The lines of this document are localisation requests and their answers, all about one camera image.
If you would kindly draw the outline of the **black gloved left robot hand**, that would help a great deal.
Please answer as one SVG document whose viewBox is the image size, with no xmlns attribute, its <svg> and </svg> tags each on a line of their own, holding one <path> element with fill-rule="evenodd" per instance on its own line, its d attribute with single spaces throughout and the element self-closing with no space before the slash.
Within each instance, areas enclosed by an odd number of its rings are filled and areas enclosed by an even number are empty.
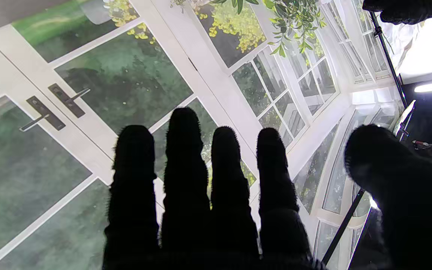
<svg viewBox="0 0 432 270">
<path fill-rule="evenodd" d="M 362 9 L 379 12 L 382 22 L 415 25 L 432 18 L 432 0 L 364 0 Z"/>
</svg>

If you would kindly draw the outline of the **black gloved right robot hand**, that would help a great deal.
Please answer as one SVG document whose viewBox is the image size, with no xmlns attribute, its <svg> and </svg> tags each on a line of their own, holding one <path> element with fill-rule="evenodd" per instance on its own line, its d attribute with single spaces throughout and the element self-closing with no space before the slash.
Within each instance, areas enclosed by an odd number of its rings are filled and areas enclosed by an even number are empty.
<svg viewBox="0 0 432 270">
<path fill-rule="evenodd" d="M 299 216 L 286 149 L 277 130 L 257 140 L 259 217 L 234 131 L 215 130 L 209 176 L 200 124 L 188 107 L 173 111 L 166 135 L 162 226 L 156 220 L 155 142 L 142 125 L 128 125 L 115 146 L 103 270 L 325 270 L 312 255 Z M 432 270 L 432 160 L 388 130 L 362 125 L 349 138 L 345 166 L 382 212 L 389 262 L 381 270 Z"/>
</svg>

